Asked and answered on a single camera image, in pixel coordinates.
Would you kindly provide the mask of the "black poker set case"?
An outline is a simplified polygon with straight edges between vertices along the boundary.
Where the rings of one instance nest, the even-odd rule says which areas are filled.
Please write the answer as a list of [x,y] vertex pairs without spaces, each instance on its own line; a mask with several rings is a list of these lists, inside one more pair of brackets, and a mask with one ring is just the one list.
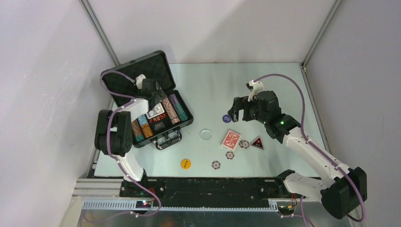
[[117,106],[134,98],[146,100],[149,112],[132,116],[133,145],[151,142],[159,150],[181,141],[181,129],[193,122],[193,115],[176,90],[166,53],[158,50],[101,74],[101,85],[111,91]]

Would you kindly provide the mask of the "red playing card deck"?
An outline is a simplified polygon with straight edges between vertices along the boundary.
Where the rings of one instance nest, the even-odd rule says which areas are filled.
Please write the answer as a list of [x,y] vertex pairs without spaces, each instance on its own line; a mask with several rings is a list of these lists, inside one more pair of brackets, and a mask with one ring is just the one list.
[[234,151],[239,140],[241,138],[241,134],[229,130],[225,136],[225,138],[223,139],[221,146],[230,150],[230,151]]

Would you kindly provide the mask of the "black triangular all-in marker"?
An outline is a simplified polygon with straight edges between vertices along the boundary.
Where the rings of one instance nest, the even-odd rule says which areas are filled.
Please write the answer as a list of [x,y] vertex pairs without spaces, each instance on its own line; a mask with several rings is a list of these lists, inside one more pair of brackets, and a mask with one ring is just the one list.
[[250,145],[251,145],[252,147],[255,147],[255,148],[264,150],[264,145],[263,145],[261,136],[257,136],[257,137],[250,143]]

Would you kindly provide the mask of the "blue playing card deck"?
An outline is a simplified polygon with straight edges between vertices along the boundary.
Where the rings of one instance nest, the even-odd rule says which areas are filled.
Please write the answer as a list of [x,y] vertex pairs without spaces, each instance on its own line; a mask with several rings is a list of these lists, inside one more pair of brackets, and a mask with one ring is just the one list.
[[150,110],[149,112],[146,113],[146,117],[148,119],[152,119],[152,118],[157,117],[157,116],[159,116],[159,115],[161,115],[163,113],[165,113],[163,105],[162,105],[162,103],[158,103],[157,105],[155,105],[153,107],[152,110]]

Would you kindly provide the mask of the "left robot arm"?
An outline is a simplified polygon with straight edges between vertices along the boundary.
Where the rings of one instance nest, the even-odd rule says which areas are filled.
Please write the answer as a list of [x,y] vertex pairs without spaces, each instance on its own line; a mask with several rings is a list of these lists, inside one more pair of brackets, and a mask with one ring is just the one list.
[[148,113],[164,97],[155,79],[143,79],[139,82],[138,97],[131,97],[114,111],[103,109],[98,113],[95,148],[114,159],[127,180],[138,182],[145,172],[136,158],[128,154],[134,142],[131,122]]

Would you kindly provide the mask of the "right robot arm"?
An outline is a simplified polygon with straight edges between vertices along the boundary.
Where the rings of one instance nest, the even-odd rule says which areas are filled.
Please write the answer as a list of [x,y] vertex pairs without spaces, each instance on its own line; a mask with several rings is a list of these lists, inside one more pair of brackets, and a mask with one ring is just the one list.
[[286,170],[277,180],[288,193],[303,195],[319,201],[337,219],[349,216],[357,207],[366,217],[367,175],[360,168],[351,168],[314,143],[303,126],[291,115],[281,111],[273,91],[262,91],[250,97],[235,97],[228,115],[237,122],[239,111],[243,121],[258,121],[267,134],[296,152],[320,177],[319,180]]

